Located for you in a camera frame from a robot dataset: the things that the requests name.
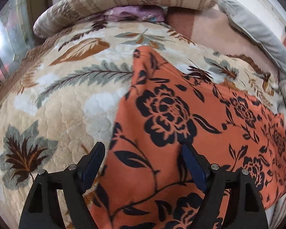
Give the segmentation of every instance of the orange floral cloth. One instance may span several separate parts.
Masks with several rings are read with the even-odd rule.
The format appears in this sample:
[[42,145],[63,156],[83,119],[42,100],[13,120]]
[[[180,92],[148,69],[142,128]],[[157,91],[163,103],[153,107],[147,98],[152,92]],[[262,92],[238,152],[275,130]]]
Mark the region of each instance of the orange floral cloth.
[[[286,193],[284,118],[255,97],[184,74],[155,50],[139,47],[120,102],[91,214],[100,229],[187,228],[202,203],[183,158],[189,142],[210,163],[246,168],[265,209]],[[229,190],[214,228],[221,228]]]

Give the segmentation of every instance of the black mount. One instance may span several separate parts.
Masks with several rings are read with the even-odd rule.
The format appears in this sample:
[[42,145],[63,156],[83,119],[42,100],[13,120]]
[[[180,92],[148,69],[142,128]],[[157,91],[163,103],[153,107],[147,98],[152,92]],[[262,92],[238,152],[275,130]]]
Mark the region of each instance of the black mount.
[[[192,145],[182,144],[181,153],[193,182],[205,197],[189,229],[213,229],[224,190],[230,190],[222,229],[268,229],[266,213],[255,183],[245,169],[236,172],[210,164]],[[75,229],[98,229],[82,194],[91,188],[105,157],[97,142],[92,151],[64,171],[38,173],[20,218],[19,229],[65,229],[57,189],[62,189]]]
[[105,146],[97,142],[89,155],[64,171],[38,174],[25,202],[19,229],[65,229],[57,189],[62,189],[76,229],[97,228],[82,194],[91,188],[105,156]]

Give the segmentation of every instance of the bolt head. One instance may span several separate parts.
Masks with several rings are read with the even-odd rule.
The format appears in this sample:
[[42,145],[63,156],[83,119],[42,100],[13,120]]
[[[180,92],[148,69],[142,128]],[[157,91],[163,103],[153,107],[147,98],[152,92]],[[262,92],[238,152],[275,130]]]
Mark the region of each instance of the bolt head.
[[249,174],[249,171],[246,170],[246,169],[242,169],[242,173],[243,173],[244,175],[248,175],[248,174]]
[[45,172],[46,172],[45,169],[40,169],[40,170],[38,171],[38,174],[42,176],[42,175],[45,174]]
[[76,164],[71,164],[68,167],[69,170],[75,170],[76,168],[77,168]]
[[212,164],[212,165],[211,165],[211,168],[212,168],[213,170],[218,170],[218,169],[219,169],[219,166],[218,166],[218,164]]

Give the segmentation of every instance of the pillow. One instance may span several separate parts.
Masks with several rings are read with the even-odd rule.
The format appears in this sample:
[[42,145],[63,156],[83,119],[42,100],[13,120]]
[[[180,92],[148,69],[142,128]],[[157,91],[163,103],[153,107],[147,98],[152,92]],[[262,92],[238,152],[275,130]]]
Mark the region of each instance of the pillow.
[[218,6],[231,25],[246,34],[278,67],[280,80],[286,79],[286,48],[275,34],[236,0],[218,0]]

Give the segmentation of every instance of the gray leaf pattern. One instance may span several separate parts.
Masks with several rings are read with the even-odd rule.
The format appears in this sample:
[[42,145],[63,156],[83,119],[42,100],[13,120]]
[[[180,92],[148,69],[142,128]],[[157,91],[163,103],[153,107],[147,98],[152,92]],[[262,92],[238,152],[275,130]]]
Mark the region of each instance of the gray leaf pattern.
[[108,64],[103,60],[101,65],[93,64],[89,67],[84,67],[81,70],[76,70],[74,73],[68,74],[66,77],[55,81],[37,97],[37,108],[41,108],[42,102],[54,91],[63,87],[74,86],[77,83],[82,84],[86,80],[88,80],[88,86],[93,83],[97,83],[97,85],[101,84],[103,86],[110,81],[116,83],[119,80],[126,82],[131,79],[132,74],[132,67],[129,67],[126,63],[117,67],[114,63],[111,62]]

